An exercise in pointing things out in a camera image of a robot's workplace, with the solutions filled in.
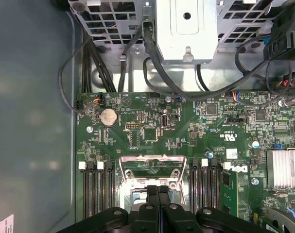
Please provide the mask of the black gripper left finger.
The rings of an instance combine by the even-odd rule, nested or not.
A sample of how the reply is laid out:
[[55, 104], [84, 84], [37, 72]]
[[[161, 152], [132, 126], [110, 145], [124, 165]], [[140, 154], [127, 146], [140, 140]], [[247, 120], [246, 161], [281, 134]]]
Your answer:
[[135, 206], [129, 213], [120, 207], [111, 207], [80, 222], [61, 233], [156, 233], [159, 218], [159, 191], [155, 185], [147, 187], [145, 203]]

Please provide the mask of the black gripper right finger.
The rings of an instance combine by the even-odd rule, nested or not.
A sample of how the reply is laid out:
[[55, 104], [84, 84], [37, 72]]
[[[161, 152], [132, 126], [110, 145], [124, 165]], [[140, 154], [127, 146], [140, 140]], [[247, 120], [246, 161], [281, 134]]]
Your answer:
[[251, 224], [221, 210], [204, 207], [193, 214], [182, 205], [172, 203], [169, 188], [158, 187], [159, 202], [171, 233], [268, 233], [269, 230]]

